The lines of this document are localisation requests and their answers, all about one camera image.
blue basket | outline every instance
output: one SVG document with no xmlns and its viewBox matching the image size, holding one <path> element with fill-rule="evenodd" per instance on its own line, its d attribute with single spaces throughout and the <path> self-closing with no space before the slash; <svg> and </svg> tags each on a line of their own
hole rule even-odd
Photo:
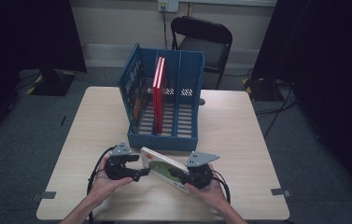
<svg viewBox="0 0 352 224">
<path fill-rule="evenodd" d="M 165 107 L 162 133 L 155 133 L 152 84 L 160 56 L 166 59 Z M 131 122 L 128 131 L 131 147 L 178 151 L 196 149 L 203 73 L 204 55 L 201 52 L 140 49 L 136 45 L 119 81 Z"/>
</svg>

person's hand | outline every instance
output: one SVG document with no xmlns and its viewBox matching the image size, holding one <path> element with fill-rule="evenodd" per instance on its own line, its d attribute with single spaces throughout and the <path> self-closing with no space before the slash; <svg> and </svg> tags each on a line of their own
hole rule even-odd
<svg viewBox="0 0 352 224">
<path fill-rule="evenodd" d="M 208 165 L 210 166 L 210 169 L 213 170 L 213 166 L 210 163 Z M 210 184 L 203 189 L 197 189 L 189 183 L 186 183 L 185 187 L 191 193 L 198 195 L 208 206 L 216 210 L 218 209 L 218 206 L 227 203 L 221 185 L 217 180 L 211 180 Z"/>
<path fill-rule="evenodd" d="M 133 182 L 131 177 L 125 177 L 120 180 L 112 180 L 106 175 L 104 171 L 108 156 L 104 156 L 100 162 L 97 175 L 94 179 L 94 183 L 88 197 L 93 197 L 97 206 L 100 205 L 111 193 L 118 187 L 125 186 Z"/>
</svg>

white wall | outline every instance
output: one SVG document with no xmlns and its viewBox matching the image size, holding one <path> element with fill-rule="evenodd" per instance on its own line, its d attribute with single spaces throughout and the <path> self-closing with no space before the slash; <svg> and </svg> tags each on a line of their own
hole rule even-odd
<svg viewBox="0 0 352 224">
<path fill-rule="evenodd" d="M 79 38 L 84 44 L 164 48 L 162 14 L 155 1 L 71 0 Z M 274 8 L 179 3 L 178 13 L 166 13 L 167 47 L 170 22 L 187 15 L 224 24 L 233 35 L 229 65 L 251 66 L 258 55 Z"/>
</svg>

controller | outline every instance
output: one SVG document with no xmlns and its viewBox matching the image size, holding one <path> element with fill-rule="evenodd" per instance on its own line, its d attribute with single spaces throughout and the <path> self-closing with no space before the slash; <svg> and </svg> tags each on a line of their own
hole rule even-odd
<svg viewBox="0 0 352 224">
<path fill-rule="evenodd" d="M 138 182 L 141 176 L 148 175 L 150 168 L 134 170 L 126 167 L 128 161 L 138 161 L 139 155 L 132 155 L 132 150 L 124 143 L 120 143 L 110 151 L 110 156 L 106 161 L 105 171 L 108 178 L 119 180 L 124 177 L 131 177 Z"/>
<path fill-rule="evenodd" d="M 170 168 L 168 171 L 171 176 L 178 177 L 182 184 L 189 183 L 197 189 L 203 189 L 213 179 L 213 172 L 208 163 L 218 158 L 219 155 L 192 151 L 186 163 L 188 174 L 175 168 Z"/>
</svg>

chair back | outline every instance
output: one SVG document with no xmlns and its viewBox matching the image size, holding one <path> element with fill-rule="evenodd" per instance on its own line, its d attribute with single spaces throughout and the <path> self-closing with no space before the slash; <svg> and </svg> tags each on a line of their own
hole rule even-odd
<svg viewBox="0 0 352 224">
<path fill-rule="evenodd" d="M 226 44 L 228 49 L 231 48 L 232 33 L 219 23 L 183 16 L 172 20 L 171 29 L 173 35 L 172 49 L 178 48 L 176 34 Z"/>
</svg>

